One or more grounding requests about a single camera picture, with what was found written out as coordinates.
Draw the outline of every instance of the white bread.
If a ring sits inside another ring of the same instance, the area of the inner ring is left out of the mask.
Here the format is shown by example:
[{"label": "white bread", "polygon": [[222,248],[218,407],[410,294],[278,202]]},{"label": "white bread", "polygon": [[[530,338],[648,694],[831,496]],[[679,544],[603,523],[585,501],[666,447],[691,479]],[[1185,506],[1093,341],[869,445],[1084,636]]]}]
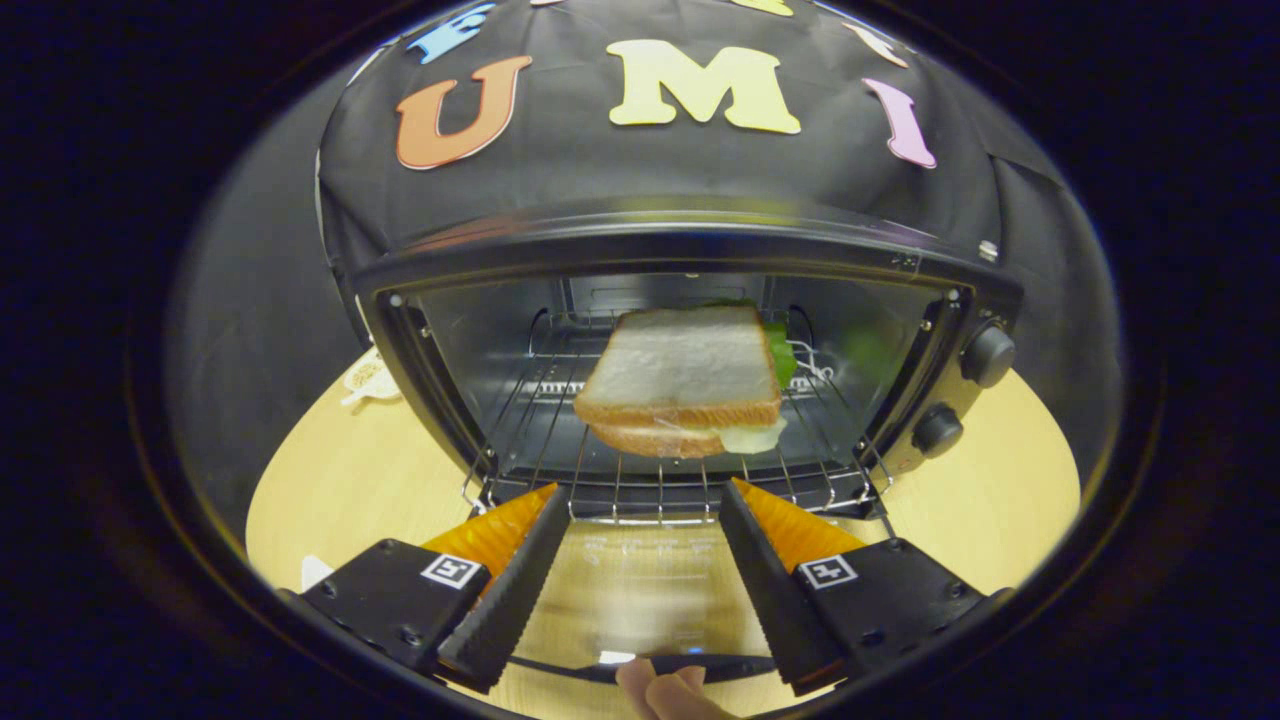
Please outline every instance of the white bread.
[{"label": "white bread", "polygon": [[707,457],[724,452],[713,430],[591,425],[591,432],[614,450],[644,457]]},{"label": "white bread", "polygon": [[617,425],[591,425],[604,445],[645,457],[707,457],[721,452],[764,452],[778,443],[778,436],[787,421],[778,418],[773,425],[758,428],[627,428]]},{"label": "white bread", "polygon": [[767,429],[782,397],[754,307],[627,313],[573,410],[607,445],[645,456],[724,452],[716,428]]}]

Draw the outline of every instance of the foam letter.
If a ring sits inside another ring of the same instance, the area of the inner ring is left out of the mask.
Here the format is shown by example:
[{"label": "foam letter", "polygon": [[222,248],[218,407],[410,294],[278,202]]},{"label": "foam letter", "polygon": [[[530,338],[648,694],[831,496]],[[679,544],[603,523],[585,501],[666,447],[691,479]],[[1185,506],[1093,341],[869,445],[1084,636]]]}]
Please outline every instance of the foam letter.
[{"label": "foam letter", "polygon": [[511,122],[516,106],[516,73],[534,59],[518,55],[492,63],[476,70],[471,79],[484,83],[480,90],[480,111],[463,131],[440,135],[440,105],[458,81],[447,79],[419,90],[401,101],[396,155],[406,168],[429,170],[468,155],[489,145]]},{"label": "foam letter", "polygon": [[795,135],[800,120],[782,99],[773,69],[778,59],[746,47],[724,47],[703,68],[664,40],[625,40],[605,49],[622,58],[622,104],[609,110],[618,126],[666,124],[676,109],[662,101],[662,86],[695,120],[716,114],[730,90],[733,104],[724,118],[740,128]]},{"label": "foam letter", "polygon": [[915,101],[908,94],[883,82],[868,78],[863,78],[863,82],[879,97],[884,115],[888,117],[888,129],[893,133],[893,137],[888,138],[890,152],[922,168],[937,168],[938,159],[924,146],[924,136],[920,135],[920,126],[915,122],[915,113],[911,111]]},{"label": "foam letter", "polygon": [[783,18],[790,18],[795,13],[791,8],[787,8],[786,3],[782,0],[730,0],[735,5],[741,5],[744,8],[751,8],[753,10],[764,10],[765,13],[773,13],[774,15],[782,15]]},{"label": "foam letter", "polygon": [[854,31],[854,33],[856,33],[858,37],[860,37],[861,41],[865,42],[868,47],[874,50],[876,54],[879,55],[881,58],[884,58],[886,60],[893,63],[900,68],[906,67],[906,60],[893,54],[893,46],[877,37],[876,33],[873,33],[872,31],[864,27],[851,26],[849,23],[841,23],[841,24]]},{"label": "foam letter", "polygon": [[425,65],[440,55],[444,55],[449,50],[453,50],[458,45],[471,40],[472,36],[480,32],[480,26],[484,24],[486,18],[485,13],[493,8],[494,3],[485,3],[470,13],[458,15],[440,27],[428,32],[422,37],[419,37],[404,50],[408,51],[413,47],[421,50],[422,59],[420,63]]}]

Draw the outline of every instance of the hand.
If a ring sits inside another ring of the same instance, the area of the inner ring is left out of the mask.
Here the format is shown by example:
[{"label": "hand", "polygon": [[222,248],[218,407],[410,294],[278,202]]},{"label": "hand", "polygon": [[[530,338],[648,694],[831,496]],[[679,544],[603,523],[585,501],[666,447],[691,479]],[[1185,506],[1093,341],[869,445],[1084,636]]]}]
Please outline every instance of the hand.
[{"label": "hand", "polygon": [[637,657],[618,667],[614,679],[641,720],[736,720],[703,697],[705,667],[690,665],[658,675],[653,662]]}]

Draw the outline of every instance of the letter u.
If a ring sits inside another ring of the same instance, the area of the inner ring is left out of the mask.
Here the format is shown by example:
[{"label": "letter u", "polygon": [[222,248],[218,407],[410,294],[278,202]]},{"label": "letter u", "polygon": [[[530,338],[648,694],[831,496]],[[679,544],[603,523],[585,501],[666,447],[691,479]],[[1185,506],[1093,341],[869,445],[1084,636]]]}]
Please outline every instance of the letter u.
[{"label": "letter u", "polygon": [[396,108],[401,114],[396,155],[406,168],[429,170],[474,155],[507,129],[516,106],[516,74],[534,59],[529,55],[488,64],[471,74],[484,83],[480,111],[463,131],[440,135],[440,106],[458,81],[447,79],[410,95]]}]

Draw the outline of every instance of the yellow letter m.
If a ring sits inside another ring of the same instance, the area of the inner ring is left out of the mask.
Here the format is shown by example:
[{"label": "yellow letter m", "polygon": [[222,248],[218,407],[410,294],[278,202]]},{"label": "yellow letter m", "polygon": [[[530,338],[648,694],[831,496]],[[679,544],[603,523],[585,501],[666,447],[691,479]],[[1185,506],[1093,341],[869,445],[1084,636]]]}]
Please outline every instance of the yellow letter m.
[{"label": "yellow letter m", "polygon": [[787,111],[773,69],[778,59],[759,50],[724,47],[701,67],[664,40],[625,40],[607,47],[622,58],[622,104],[609,110],[620,126],[666,124],[676,109],[662,101],[662,87],[705,123],[730,90],[733,104],[724,119],[740,128],[795,135],[800,120]]}]

